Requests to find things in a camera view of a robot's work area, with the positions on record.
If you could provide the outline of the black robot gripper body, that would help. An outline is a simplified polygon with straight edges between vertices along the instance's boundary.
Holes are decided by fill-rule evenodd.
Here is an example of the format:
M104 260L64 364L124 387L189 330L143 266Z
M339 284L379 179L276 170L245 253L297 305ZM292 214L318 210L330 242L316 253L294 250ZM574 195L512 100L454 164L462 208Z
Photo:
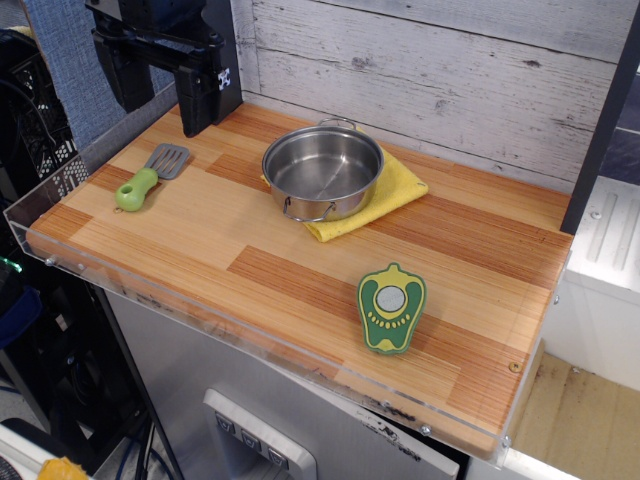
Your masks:
M221 48L225 40L203 19L204 1L103 0L87 1L95 29L95 48L102 55L128 49L148 50L157 41L196 49Z

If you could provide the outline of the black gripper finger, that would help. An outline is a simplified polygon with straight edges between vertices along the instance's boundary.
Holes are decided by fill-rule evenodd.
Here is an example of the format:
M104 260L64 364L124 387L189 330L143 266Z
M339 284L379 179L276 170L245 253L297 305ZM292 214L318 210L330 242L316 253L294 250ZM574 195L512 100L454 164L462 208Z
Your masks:
M126 112L139 109L153 98L149 65L133 41L95 35L94 46L116 101Z
M218 67L219 55L213 49L195 50L186 55L174 73L186 137L194 137L219 122Z

